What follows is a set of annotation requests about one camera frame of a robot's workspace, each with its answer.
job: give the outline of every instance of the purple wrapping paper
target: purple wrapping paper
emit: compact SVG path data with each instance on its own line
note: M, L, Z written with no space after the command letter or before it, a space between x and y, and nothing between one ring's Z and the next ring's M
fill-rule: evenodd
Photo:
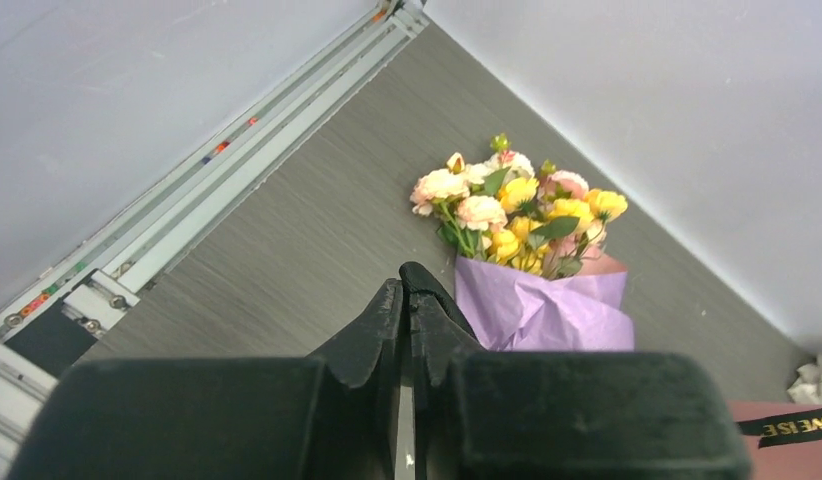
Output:
M588 274L549 281L459 256L455 300L488 350L632 351L634 326L620 311L625 267L610 257L603 262L619 268L586 263Z

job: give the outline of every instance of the screw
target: screw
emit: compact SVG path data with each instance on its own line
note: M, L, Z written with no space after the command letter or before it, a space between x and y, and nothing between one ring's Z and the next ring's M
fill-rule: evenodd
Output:
M111 300L108 302L111 308L116 308L117 310L122 310L123 308L128 306L128 302L125 301L125 297L122 295L114 295L111 297Z
M84 324L84 328L86 328L87 331L90 333L96 333L99 331L100 328L102 328L102 324L99 323L98 320L88 320Z
M18 313L13 313L5 317L5 325L11 328L16 328L22 324L23 320L25 319L22 317L22 315Z

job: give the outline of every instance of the flower bouquet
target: flower bouquet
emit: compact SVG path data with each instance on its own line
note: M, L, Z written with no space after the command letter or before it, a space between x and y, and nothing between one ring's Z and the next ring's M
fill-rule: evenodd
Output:
M456 303L487 349L632 350L620 311L626 268L605 255L618 193L590 189L548 160L538 175L497 135L489 160L460 153L417 181L413 212L440 221L457 250Z

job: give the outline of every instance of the crumpled white paper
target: crumpled white paper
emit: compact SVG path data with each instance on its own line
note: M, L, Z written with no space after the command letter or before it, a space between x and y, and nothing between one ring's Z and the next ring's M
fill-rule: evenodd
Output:
M822 355L817 356L817 363L809 363L797 369L800 375L788 389L788 395L794 403L804 405L822 405Z

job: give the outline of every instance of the black ribbon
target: black ribbon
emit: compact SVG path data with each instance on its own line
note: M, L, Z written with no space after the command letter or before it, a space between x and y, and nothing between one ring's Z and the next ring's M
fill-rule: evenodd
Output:
M738 422L741 433L761 437L758 448L822 440L822 408Z

